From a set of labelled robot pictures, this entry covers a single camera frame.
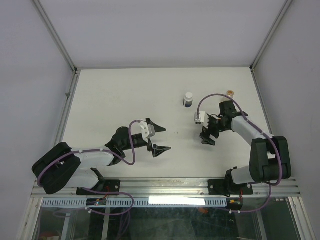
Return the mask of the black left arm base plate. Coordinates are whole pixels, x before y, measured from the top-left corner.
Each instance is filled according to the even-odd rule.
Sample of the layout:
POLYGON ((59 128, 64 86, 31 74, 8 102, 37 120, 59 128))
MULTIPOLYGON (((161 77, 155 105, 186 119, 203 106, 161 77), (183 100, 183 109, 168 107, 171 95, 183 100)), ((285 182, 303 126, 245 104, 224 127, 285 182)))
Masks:
POLYGON ((100 180, 90 191, 85 188, 78 187, 76 189, 77 196, 98 196, 106 194, 108 196, 118 196, 121 188, 121 181, 119 179, 104 179, 100 180))

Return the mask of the clear glass pill vial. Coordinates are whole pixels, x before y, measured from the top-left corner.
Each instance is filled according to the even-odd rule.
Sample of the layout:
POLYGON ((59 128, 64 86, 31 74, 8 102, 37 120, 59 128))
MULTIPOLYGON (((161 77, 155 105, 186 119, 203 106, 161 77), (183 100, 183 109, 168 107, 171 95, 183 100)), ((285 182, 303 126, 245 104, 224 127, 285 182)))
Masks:
POLYGON ((233 99, 234 98, 234 92, 232 91, 232 90, 228 90, 227 92, 226 92, 226 95, 229 97, 229 98, 231 98, 231 99, 233 99))

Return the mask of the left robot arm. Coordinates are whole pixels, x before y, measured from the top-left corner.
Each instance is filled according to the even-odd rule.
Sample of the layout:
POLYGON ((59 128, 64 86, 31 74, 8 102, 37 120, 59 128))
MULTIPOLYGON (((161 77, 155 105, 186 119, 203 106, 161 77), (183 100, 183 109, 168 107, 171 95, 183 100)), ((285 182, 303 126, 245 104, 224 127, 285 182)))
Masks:
POLYGON ((150 118, 134 120, 129 126, 119 127, 110 141, 92 149, 72 148, 60 142, 34 163, 31 170, 37 185, 48 195, 67 188, 83 189, 100 194, 105 190, 106 179, 98 167, 112 167, 120 162, 128 166, 136 163, 135 150, 145 147, 154 158, 171 150, 169 146, 153 144, 151 138, 166 128, 150 118))

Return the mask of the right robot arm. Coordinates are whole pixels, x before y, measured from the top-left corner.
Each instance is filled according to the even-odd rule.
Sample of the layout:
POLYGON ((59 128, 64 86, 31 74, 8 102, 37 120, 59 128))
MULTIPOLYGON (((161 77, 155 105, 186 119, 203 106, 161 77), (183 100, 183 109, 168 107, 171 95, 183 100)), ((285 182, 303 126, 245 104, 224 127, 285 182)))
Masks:
POLYGON ((272 186, 292 176, 289 146, 284 136, 274 136, 261 130, 244 111, 236 109, 232 100, 221 102, 219 109, 217 116, 201 110, 195 112, 194 121, 202 126, 199 135, 202 144, 215 146, 221 133, 232 131, 249 144, 250 156, 247 166, 227 170, 224 179, 210 179, 210 195, 251 195, 253 191, 246 188, 252 184, 272 186))

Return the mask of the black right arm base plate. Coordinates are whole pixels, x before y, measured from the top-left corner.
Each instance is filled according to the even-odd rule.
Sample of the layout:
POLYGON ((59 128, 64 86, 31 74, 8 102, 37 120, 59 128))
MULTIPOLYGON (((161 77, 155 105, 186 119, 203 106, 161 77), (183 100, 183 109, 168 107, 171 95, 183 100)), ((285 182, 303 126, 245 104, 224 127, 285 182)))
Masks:
POLYGON ((247 184, 234 184, 227 182, 225 179, 209 179, 207 181, 209 195, 221 195, 230 197, 231 195, 248 195, 254 194, 253 188, 247 184))

